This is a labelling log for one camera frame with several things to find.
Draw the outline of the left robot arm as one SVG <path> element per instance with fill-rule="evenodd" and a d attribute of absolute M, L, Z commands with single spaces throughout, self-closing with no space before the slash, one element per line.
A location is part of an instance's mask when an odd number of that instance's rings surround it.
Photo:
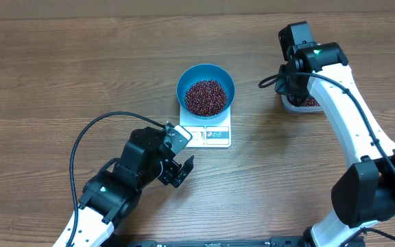
<path fill-rule="evenodd" d="M 142 190 L 153 180 L 179 187 L 193 169 L 174 157 L 192 135 L 182 126 L 132 131 L 119 158 L 108 161 L 84 186 L 77 209 L 56 246 L 101 246 L 139 203 Z"/>

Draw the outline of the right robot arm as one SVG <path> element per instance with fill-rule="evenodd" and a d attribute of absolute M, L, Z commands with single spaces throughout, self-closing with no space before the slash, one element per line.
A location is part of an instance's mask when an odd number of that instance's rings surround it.
<path fill-rule="evenodd" d="M 358 91 L 337 43 L 317 44 L 307 22 L 278 33 L 285 64 L 275 90 L 300 106 L 315 99 L 344 152 L 347 170 L 331 191 L 332 211 L 305 234 L 311 246 L 345 246 L 395 216 L 395 142 Z"/>

